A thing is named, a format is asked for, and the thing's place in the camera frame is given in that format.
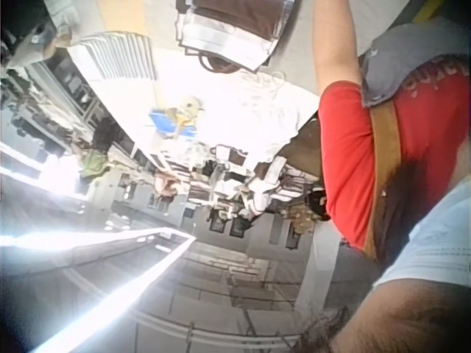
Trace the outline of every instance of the white pillar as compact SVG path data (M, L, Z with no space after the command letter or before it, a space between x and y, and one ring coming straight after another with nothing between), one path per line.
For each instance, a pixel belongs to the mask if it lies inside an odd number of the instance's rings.
M294 308L304 318L324 309L339 253L340 234L332 221L316 225L308 265Z

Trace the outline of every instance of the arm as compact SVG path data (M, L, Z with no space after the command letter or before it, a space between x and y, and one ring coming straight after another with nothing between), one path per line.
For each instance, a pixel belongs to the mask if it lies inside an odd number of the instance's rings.
M337 81L361 84L355 27L348 1L315 1L314 65L320 96Z

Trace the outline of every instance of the handrail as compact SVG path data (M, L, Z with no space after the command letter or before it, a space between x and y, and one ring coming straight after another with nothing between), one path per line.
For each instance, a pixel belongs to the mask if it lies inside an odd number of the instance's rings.
M69 280L71 280L71 282L73 282L77 287L79 287L86 293L89 293L90 295L99 298L103 298L105 296L105 292L103 290L96 287L93 283L88 281L74 269L70 268L63 270L63 273ZM187 331L189 329L189 326L187 325L176 323L156 315L148 314L143 310L130 310L130 313L128 315L134 318L137 322L139 322L139 324L143 324L146 327L156 329L160 332L166 333L177 338L187 338ZM192 334L192 341L198 343L206 343L211 346L223 346L245 349L286 348L286 344L279 336L261 335L258 337L253 337L226 332L215 332L197 328L193 329ZM288 342L293 343L298 340L299 337L299 335L287 335L283 338Z

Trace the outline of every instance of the clothing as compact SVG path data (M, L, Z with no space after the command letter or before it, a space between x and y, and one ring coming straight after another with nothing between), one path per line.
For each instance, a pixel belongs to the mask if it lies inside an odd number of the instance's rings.
M412 72L394 96L402 160L418 159L425 166L425 212L445 195L456 152L470 131L469 75L459 60L437 58ZM349 243L361 248L372 208L375 155L360 86L328 87L319 119L327 212Z
M53 55L53 51L47 56L44 51L55 35L56 29L49 22L33 30L16 48L12 59L8 62L8 68L24 67L49 59Z
M96 149L89 149L80 162L82 178L97 175L103 172L108 166L108 157L106 154Z
M471 178L452 190L419 222L410 242L375 286L423 279L471 288Z
M286 164L315 177L322 177L319 121L312 119L300 129L278 156L286 158Z

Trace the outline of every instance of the dark hair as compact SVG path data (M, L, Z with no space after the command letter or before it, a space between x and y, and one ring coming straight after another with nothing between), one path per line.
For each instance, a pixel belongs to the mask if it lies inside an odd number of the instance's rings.
M378 261L386 269L408 243L409 233L425 216L424 164L406 160L386 183L386 204L382 217L375 217L373 236Z
M293 353L330 353L330 341L350 320L350 311L343 307L335 315L320 316L308 325L291 350Z
M107 166L100 173L89 175L89 176L84 176L84 177L81 176L79 182L80 182L80 184L83 184L83 185L90 184L96 178L103 177L110 170L111 170L111 168L109 166Z

